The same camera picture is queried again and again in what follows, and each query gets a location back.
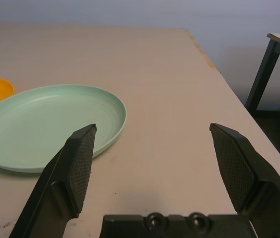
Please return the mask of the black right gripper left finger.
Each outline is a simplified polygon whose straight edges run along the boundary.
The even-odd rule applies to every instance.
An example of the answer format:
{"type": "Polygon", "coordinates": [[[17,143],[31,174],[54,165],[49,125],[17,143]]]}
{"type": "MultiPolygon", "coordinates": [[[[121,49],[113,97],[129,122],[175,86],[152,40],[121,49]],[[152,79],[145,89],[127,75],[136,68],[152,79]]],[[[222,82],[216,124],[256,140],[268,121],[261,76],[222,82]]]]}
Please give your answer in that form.
{"type": "Polygon", "coordinates": [[[82,212],[91,174],[97,127],[75,131],[43,169],[11,238],[61,238],[82,212]]]}

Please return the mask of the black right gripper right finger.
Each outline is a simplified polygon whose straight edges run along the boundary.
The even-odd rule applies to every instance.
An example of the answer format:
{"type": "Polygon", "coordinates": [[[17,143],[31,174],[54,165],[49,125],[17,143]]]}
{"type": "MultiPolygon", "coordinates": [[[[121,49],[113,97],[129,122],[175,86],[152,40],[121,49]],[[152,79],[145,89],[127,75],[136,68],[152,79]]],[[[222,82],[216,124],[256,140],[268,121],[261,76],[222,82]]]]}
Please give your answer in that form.
{"type": "Polygon", "coordinates": [[[238,131],[212,123],[221,178],[232,205],[260,238],[280,238],[280,176],[238,131]]]}

